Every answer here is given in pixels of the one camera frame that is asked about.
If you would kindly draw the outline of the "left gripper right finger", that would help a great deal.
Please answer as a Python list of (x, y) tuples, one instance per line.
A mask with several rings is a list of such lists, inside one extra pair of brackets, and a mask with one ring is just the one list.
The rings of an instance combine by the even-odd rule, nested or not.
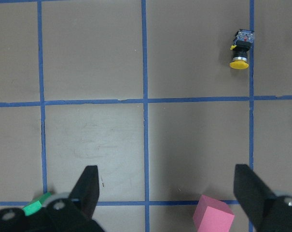
[(276, 194), (246, 164), (237, 164), (234, 172), (234, 196), (258, 231), (272, 208)]

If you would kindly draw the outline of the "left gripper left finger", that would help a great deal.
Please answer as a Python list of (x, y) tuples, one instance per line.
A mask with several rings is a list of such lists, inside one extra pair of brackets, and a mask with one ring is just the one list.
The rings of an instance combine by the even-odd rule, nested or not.
[(85, 167), (74, 188), (70, 192), (69, 199), (87, 218), (92, 218), (99, 199), (97, 165)]

